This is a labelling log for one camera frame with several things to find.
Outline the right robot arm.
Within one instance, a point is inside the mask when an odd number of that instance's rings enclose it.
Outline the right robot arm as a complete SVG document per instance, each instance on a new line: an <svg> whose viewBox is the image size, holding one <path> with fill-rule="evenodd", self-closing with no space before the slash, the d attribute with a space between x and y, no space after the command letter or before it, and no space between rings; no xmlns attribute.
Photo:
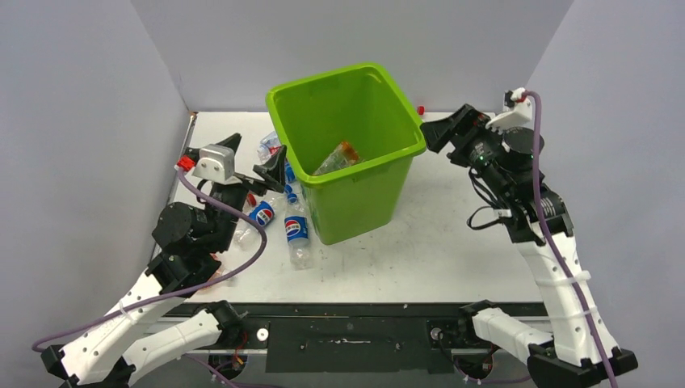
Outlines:
<svg viewBox="0 0 685 388"><path fill-rule="evenodd" d="M521 361L538 387L592 387L637 368L636 355L606 328L580 264L574 226L562 198L544 184L544 142L533 129L498 129L470 105L420 127L427 148L446 145L465 167L475 191L494 211L526 261L551 324L541 331L488 301L460 310L456 338L486 342Z"/></svg>

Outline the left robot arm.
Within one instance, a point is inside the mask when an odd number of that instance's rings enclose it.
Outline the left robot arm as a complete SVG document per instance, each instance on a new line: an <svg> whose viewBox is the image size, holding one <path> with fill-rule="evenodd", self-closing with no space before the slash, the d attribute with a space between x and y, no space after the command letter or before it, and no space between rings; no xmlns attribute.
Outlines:
<svg viewBox="0 0 685 388"><path fill-rule="evenodd" d="M209 302L190 318L150 334L149 327L201 289L224 280L218 255L229 249L239 221L260 236L265 230L242 207L249 194L283 192L287 150L279 147L253 168L236 172L242 137L186 149L175 165L201 206L169 203L159 214L153 239L159 247L132 288L102 318L36 341L46 371L65 387L130 387L156 368L200 348L231 348L247 341L241 315L227 302Z"/></svg>

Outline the green plastic bin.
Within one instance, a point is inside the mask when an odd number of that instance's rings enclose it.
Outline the green plastic bin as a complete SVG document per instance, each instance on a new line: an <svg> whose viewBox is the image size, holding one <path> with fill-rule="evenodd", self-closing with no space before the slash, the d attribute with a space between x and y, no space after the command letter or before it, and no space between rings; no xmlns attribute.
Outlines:
<svg viewBox="0 0 685 388"><path fill-rule="evenodd" d="M322 243L391 221L413 159L427 146L419 114L383 66L359 63L286 82L265 103ZM363 161L313 175L341 141Z"/></svg>

